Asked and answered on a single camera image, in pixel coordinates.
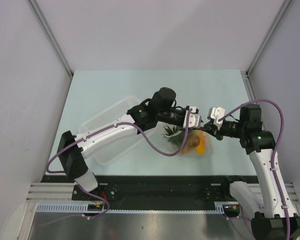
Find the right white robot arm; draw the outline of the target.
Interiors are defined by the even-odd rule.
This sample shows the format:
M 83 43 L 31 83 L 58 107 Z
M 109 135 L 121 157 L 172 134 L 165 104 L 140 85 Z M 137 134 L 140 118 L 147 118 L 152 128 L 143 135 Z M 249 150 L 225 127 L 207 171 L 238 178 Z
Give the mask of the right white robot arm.
M 242 107 L 238 121 L 226 121 L 225 115 L 225 109 L 212 107 L 203 130 L 220 141 L 223 137 L 239 139 L 255 169 L 261 197 L 244 181 L 223 185 L 221 196 L 227 201 L 238 201 L 250 218 L 256 240 L 296 240 L 300 237 L 300 215 L 281 175 L 274 136 L 263 130 L 260 106 L 248 104 Z

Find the toy pineapple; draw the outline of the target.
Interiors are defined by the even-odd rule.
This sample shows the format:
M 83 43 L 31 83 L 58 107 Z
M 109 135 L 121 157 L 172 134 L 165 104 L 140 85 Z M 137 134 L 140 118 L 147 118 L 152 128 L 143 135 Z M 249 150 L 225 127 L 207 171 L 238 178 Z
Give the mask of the toy pineapple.
M 176 152 L 184 140 L 185 132 L 178 130 L 174 125 L 165 125 L 163 138 L 167 141 L 167 147 Z

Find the orange papaya slice toy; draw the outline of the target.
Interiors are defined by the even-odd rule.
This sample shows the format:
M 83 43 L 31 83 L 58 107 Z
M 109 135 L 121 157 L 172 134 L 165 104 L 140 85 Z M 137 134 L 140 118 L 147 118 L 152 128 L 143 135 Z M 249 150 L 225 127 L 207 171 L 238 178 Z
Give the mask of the orange papaya slice toy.
M 204 155 L 206 152 L 206 143 L 207 143 L 206 136 L 202 131 L 196 131 L 194 135 L 200 137 L 200 145 L 193 149 L 198 155 Z

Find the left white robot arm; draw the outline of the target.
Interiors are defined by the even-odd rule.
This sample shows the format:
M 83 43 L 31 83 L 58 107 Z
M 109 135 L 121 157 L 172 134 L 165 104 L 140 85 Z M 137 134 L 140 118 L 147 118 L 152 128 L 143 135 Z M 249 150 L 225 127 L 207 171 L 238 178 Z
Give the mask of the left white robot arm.
M 96 151 L 125 138 L 142 135 L 149 142 L 146 131 L 154 129 L 158 122 L 189 129 L 190 107 L 176 105 L 176 93 L 168 87 L 156 91 L 152 98 L 130 108 L 119 119 L 104 127 L 83 135 L 66 131 L 61 135 L 57 157 L 67 178 L 83 189 L 90 200 L 100 196 L 101 188 L 85 159 Z

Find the clear zip top bag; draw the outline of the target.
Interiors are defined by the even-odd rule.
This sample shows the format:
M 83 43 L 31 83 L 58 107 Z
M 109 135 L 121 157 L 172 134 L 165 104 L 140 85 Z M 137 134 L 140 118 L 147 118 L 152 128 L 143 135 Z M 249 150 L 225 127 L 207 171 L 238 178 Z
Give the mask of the clear zip top bag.
M 164 126 L 163 137 L 173 151 L 177 151 L 183 143 L 185 131 L 177 129 L 174 125 Z M 185 143 L 178 153 L 191 157 L 208 156 L 213 153 L 213 145 L 207 133 L 201 130 L 189 130 Z

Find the brown kiwi toy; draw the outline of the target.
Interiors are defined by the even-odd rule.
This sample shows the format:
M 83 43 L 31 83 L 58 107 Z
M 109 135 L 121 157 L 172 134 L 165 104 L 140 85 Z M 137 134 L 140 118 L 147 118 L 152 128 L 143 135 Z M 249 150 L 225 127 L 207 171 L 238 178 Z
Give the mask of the brown kiwi toy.
M 196 148 L 200 145 L 200 143 L 201 143 L 200 137 L 197 135 L 194 135 L 194 136 L 189 136 L 187 138 L 185 145 L 188 148 Z

